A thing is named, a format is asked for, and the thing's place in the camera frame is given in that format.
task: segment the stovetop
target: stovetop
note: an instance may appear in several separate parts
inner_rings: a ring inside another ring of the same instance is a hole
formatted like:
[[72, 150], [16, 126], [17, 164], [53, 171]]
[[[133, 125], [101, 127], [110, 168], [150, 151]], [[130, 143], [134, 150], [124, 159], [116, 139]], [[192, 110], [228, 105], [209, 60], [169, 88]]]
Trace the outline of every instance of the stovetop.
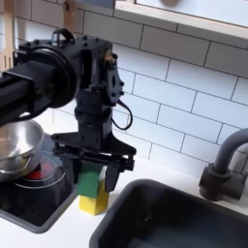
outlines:
[[33, 233], [46, 232], [77, 196], [62, 162], [45, 137], [38, 167], [21, 179], [0, 184], [0, 217]]

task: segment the gray faucet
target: gray faucet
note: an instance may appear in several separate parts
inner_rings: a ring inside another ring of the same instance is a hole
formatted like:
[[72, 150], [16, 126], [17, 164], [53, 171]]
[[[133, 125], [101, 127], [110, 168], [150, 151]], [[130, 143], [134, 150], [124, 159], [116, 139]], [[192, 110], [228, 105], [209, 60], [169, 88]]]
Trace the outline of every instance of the gray faucet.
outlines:
[[199, 185], [200, 193], [205, 199], [217, 202], [223, 195], [227, 195], [240, 200], [247, 173], [240, 178], [231, 173], [229, 165], [235, 150], [244, 143], [248, 143], [248, 128], [229, 136], [222, 144], [215, 163], [204, 169]]

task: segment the sink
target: sink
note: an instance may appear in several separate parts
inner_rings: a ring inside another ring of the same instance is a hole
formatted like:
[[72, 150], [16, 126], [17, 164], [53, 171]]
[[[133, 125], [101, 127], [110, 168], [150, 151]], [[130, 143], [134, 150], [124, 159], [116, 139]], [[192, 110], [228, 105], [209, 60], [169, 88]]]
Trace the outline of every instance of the sink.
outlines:
[[121, 193], [90, 248], [247, 248], [248, 217], [152, 180]]

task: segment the metal bowl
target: metal bowl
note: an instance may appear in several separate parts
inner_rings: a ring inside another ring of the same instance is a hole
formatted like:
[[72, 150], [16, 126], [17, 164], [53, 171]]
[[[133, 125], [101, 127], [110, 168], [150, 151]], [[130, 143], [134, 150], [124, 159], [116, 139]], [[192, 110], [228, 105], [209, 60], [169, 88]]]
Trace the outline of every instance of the metal bowl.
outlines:
[[44, 131], [35, 121], [0, 128], [0, 182], [16, 180], [40, 163]]

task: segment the black cable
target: black cable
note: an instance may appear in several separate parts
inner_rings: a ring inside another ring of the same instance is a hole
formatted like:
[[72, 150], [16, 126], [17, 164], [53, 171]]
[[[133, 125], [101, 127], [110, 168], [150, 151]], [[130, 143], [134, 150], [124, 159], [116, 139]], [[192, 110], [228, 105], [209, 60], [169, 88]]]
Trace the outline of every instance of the black cable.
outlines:
[[130, 110], [123, 102], [121, 102], [121, 101], [119, 100], [119, 101], [117, 102], [117, 104], [118, 104], [119, 106], [123, 107], [124, 109], [126, 109], [127, 111], [129, 111], [129, 113], [130, 113], [130, 122], [129, 122], [129, 124], [128, 124], [125, 128], [121, 128], [120, 126], [118, 126], [118, 125], [116, 124], [116, 122], [113, 120], [113, 118], [112, 118], [111, 120], [112, 120], [112, 123], [114, 124], [115, 127], [117, 127], [118, 129], [120, 129], [120, 130], [122, 130], [122, 131], [126, 131], [126, 130], [128, 130], [128, 129], [132, 126], [132, 124], [133, 124], [133, 122], [134, 122], [134, 117], [133, 117], [133, 114], [132, 114], [131, 110]]

